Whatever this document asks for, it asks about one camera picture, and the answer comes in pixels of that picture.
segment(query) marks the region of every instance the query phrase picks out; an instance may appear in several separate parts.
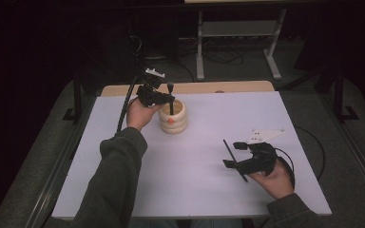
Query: black cable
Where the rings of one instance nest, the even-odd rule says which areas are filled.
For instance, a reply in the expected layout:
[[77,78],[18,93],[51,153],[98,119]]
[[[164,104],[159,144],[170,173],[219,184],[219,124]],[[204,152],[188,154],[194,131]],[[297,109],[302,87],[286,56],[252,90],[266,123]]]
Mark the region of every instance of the black cable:
[[292,161],[292,159],[290,158],[290,156],[286,153],[286,152],[284,152],[283,150],[281,150],[281,149],[278,149],[278,148],[275,148],[276,150],[278,150],[278,151],[280,151],[280,152],[282,152],[283,154],[285,154],[286,155],[286,157],[290,160],[290,163],[292,164],[292,172],[294,172],[295,173],[295,166],[293,165],[293,161]]
[[129,103],[129,105],[128,105],[128,108],[126,109],[126,110],[128,110],[131,106],[132,106],[132,104],[136,101],[136,99],[137,99],[138,97],[136,97],[136,98],[134,98],[130,103]]
[[[227,50],[221,50],[221,51],[218,51],[218,48],[221,48],[221,47],[211,46],[209,48],[213,48],[216,53],[212,54],[212,52],[211,52],[212,49],[210,49],[209,51],[205,50],[202,52],[202,56],[205,57],[210,62],[214,62],[217,64],[226,64],[226,65],[230,65],[230,66],[239,66],[244,63],[243,54],[237,56],[234,53],[234,51],[231,50],[230,47],[225,47]],[[228,59],[222,58],[222,57],[220,57],[219,52],[229,54],[231,57]],[[233,63],[234,61],[236,61],[238,59],[240,59],[240,61],[238,63]]]
[[[231,42],[230,46],[232,46],[232,44],[234,42],[238,42],[239,39],[236,39],[236,41]],[[231,59],[225,60],[223,58],[221,58],[220,56],[218,56],[217,54],[212,55],[210,53],[208,53],[207,51],[204,51],[202,53],[202,55],[204,57],[206,57],[207,60],[214,62],[214,63],[219,63],[219,64],[226,64],[229,66],[239,66],[242,65],[244,63],[244,55],[249,52],[252,48],[254,48],[255,46],[259,45],[262,41],[266,40],[266,38],[261,38],[258,41],[256,41],[252,46],[248,47],[248,49],[246,51],[244,51],[243,53],[238,53],[237,51],[233,50],[232,47],[227,46],[225,48],[227,48],[228,50],[226,51],[222,51],[224,53],[228,53],[232,56]],[[238,63],[233,63],[234,61],[240,59],[240,61]]]
[[186,71],[188,71],[189,75],[191,75],[192,82],[195,83],[194,74],[192,74],[191,70],[187,66],[184,66],[183,64],[180,64],[180,63],[173,63],[173,64],[178,65],[178,66],[186,69]]
[[311,133],[310,131],[308,131],[308,130],[302,128],[302,127],[296,126],[296,125],[295,125],[295,128],[300,129],[300,130],[308,133],[311,137],[313,137],[316,140],[316,142],[319,145],[319,148],[321,148],[322,165],[321,165],[321,170],[319,171],[319,174],[317,175],[317,180],[319,181],[319,179],[321,179],[321,176],[322,176],[322,174],[324,173],[324,170],[325,170],[325,150],[324,150],[324,147],[322,146],[322,143],[317,139],[317,137],[315,135],[313,135],[313,133]]
[[132,83],[129,85],[129,89],[126,93],[125,96],[125,101],[124,101],[124,105],[123,105],[123,109],[121,110],[121,115],[120,115],[120,119],[118,121],[118,127],[117,127],[117,132],[121,131],[121,128],[123,127],[123,122],[124,122],[124,118],[125,118],[125,114],[129,108],[128,103],[129,103],[129,99],[131,97],[132,91],[133,91],[133,87],[136,85],[136,83],[138,82],[139,76],[136,76]]

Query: white ceramic jar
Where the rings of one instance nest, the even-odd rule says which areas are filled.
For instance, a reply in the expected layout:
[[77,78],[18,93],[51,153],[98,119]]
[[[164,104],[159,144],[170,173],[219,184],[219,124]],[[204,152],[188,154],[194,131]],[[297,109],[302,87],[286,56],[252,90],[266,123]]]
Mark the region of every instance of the white ceramic jar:
[[174,115],[170,115],[170,104],[165,104],[159,111],[160,127],[168,134],[179,134],[188,125],[187,111],[185,104],[175,99],[173,103]]

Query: table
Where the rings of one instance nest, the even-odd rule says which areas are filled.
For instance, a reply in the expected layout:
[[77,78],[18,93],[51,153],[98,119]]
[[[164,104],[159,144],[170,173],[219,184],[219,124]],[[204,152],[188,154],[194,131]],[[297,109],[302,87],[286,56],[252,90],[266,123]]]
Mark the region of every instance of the table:
[[[72,219],[79,209],[88,181],[101,159],[99,143],[116,131],[126,89],[125,85],[108,86],[97,99],[53,217]],[[188,127],[183,133],[168,135],[154,117],[143,129],[149,146],[143,158],[132,217],[200,219],[268,215],[265,204],[273,199],[254,181],[243,181],[236,170],[225,168],[222,162],[230,159],[222,140],[233,148],[232,143],[245,141],[253,128],[285,129],[285,134],[269,143],[291,156],[296,167],[296,192],[309,207],[321,215],[331,214],[279,93],[270,83],[175,84],[174,94],[187,105]],[[238,161],[250,158],[248,151],[233,149],[233,153]]]

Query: metal stand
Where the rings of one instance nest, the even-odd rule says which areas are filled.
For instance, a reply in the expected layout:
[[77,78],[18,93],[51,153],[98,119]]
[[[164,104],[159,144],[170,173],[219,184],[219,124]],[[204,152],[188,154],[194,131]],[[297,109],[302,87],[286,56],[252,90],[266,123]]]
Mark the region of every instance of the metal stand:
[[292,83],[278,87],[276,91],[290,90],[301,83],[313,78],[314,76],[321,75],[316,83],[315,90],[318,93],[325,93],[330,90],[333,83],[334,88],[334,114],[337,119],[343,124],[346,120],[358,120],[355,111],[350,106],[345,106],[348,111],[348,115],[342,113],[343,106],[343,73],[339,66],[325,65],[313,70],[300,78],[294,80]]
[[273,54],[277,45],[280,30],[286,9],[282,9],[278,20],[267,21],[222,21],[222,22],[203,22],[202,11],[199,12],[198,20],[198,52],[197,52],[197,79],[204,80],[203,59],[202,59],[202,37],[220,36],[272,36],[269,48],[263,52],[271,69],[275,80],[280,80],[281,76],[275,63]]
[[74,108],[68,108],[62,120],[73,121],[75,124],[79,121],[82,115],[82,85],[80,82],[79,73],[76,72],[73,76],[73,103]]
[[280,80],[281,76],[280,76],[277,64],[275,63],[273,54],[274,54],[275,46],[277,45],[277,42],[278,42],[280,30],[282,28],[285,15],[286,15],[286,9],[283,9],[280,12],[280,16],[279,16],[279,19],[277,20],[277,24],[275,25],[274,34],[272,35],[272,43],[269,46],[269,48],[266,48],[263,50],[263,53],[266,58],[266,62],[268,62],[268,66],[271,69],[272,76],[274,77],[275,80]]

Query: hand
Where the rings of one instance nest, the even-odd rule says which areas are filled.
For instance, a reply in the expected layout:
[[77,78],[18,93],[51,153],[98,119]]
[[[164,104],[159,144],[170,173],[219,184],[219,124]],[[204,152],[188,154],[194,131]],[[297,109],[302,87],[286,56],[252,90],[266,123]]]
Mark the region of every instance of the hand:
[[161,107],[161,105],[145,107],[137,98],[129,101],[129,108],[126,114],[126,125],[141,131],[142,128],[152,120],[153,114]]
[[294,193],[289,174],[283,164],[278,160],[275,164],[274,171],[270,175],[265,176],[262,172],[261,174],[249,174],[248,176],[256,181],[269,195],[271,195],[271,197],[276,200]]

